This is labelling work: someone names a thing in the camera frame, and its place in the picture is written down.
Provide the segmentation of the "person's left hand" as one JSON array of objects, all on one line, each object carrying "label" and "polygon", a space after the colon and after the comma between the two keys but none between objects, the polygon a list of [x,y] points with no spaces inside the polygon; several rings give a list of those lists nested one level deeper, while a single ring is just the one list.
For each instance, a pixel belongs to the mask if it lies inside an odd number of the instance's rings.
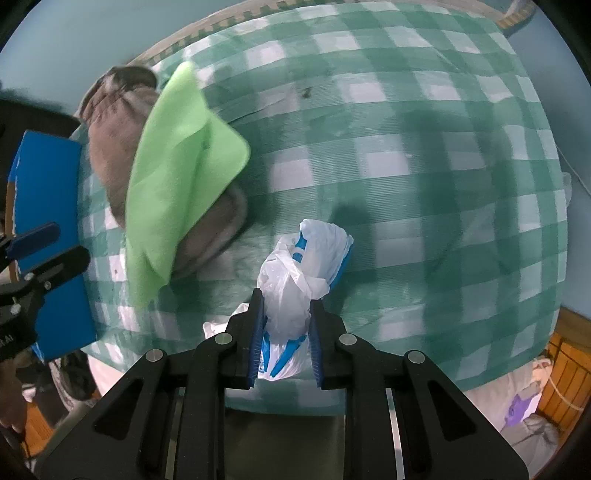
[{"label": "person's left hand", "polygon": [[25,430],[27,402],[13,360],[3,361],[0,366],[0,421],[3,427],[17,433]]}]

